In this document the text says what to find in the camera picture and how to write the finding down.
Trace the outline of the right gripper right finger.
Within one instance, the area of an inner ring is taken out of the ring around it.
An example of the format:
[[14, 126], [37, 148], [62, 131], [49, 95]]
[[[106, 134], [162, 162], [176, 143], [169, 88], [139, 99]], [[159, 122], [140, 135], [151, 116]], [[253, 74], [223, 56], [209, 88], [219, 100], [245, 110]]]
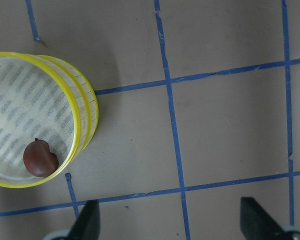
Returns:
[[292, 240], [253, 197], [240, 199], [240, 230], [246, 240]]

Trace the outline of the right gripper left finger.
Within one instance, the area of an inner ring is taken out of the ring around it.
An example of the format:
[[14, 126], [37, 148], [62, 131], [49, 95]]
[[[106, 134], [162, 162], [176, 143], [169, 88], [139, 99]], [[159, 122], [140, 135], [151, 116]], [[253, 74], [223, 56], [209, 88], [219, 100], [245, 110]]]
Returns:
[[71, 228], [69, 240], [98, 240], [101, 231], [100, 207], [98, 200], [89, 200], [73, 227]]

